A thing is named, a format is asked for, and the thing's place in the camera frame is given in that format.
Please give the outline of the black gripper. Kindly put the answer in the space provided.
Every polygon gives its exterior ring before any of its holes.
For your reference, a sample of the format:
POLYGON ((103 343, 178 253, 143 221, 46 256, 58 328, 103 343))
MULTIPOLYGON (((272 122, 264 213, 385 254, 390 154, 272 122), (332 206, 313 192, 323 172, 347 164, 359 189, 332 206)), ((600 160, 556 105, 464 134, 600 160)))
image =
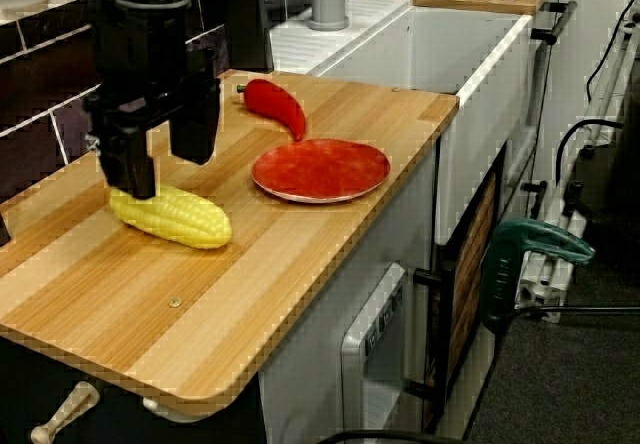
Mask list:
POLYGON ((89 0, 93 57, 101 84, 83 103, 100 138, 108 184, 136 199, 155 196, 147 131, 170 122, 174 156, 204 165, 213 155, 220 113, 218 52, 186 42, 191 0, 89 0))

